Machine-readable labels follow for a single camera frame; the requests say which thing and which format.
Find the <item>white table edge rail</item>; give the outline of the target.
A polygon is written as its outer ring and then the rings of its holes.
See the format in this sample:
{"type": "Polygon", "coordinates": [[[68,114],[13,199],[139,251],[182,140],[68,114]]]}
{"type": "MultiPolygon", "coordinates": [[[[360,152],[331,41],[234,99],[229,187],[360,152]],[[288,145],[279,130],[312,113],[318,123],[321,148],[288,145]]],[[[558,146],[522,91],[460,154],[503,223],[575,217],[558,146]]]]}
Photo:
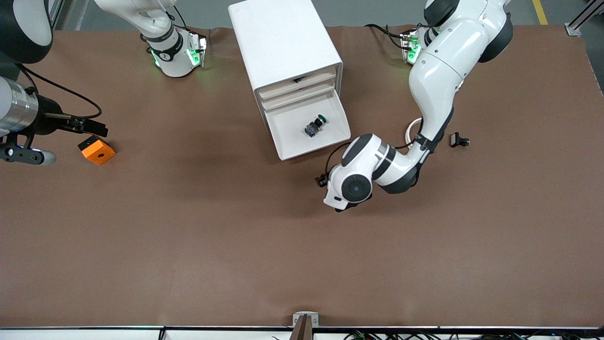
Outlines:
{"type": "MultiPolygon", "coordinates": [[[[290,340],[292,326],[0,327],[0,340],[290,340]]],[[[599,327],[320,326],[300,340],[604,340],[599,327]]]]}

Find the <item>green push button switch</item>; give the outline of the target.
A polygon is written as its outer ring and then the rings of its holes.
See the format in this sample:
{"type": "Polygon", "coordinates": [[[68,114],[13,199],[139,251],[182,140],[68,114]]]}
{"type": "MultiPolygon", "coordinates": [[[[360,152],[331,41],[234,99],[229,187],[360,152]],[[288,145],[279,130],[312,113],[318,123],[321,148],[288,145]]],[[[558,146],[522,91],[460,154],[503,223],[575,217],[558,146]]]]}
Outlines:
{"type": "Polygon", "coordinates": [[[323,131],[324,125],[328,123],[328,119],[319,114],[312,122],[304,128],[304,133],[309,137],[315,137],[319,132],[323,131]]]}

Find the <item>orange block with black side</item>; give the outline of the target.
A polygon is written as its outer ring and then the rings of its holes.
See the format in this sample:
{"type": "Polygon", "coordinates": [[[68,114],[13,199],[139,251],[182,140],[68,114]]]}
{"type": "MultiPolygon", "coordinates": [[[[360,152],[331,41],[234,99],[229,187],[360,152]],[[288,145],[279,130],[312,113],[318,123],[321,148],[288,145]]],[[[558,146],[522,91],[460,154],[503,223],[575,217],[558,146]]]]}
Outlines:
{"type": "Polygon", "coordinates": [[[96,135],[78,144],[78,149],[85,159],[97,165],[106,163],[116,155],[114,148],[96,135]]]}

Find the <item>aluminium frame profile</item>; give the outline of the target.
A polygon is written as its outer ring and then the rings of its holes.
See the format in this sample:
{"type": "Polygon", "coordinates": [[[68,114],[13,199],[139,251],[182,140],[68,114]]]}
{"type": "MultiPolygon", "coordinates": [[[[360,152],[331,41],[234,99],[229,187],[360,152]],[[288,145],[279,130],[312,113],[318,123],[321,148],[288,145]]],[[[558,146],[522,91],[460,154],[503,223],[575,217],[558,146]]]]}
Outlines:
{"type": "Polygon", "coordinates": [[[604,13],[604,0],[587,0],[587,5],[570,22],[565,23],[568,36],[580,36],[580,29],[596,15],[604,13]]]}
{"type": "Polygon", "coordinates": [[[63,3],[65,0],[45,0],[48,4],[48,16],[50,20],[50,26],[52,29],[56,27],[58,23],[59,15],[62,11],[63,3]]]}

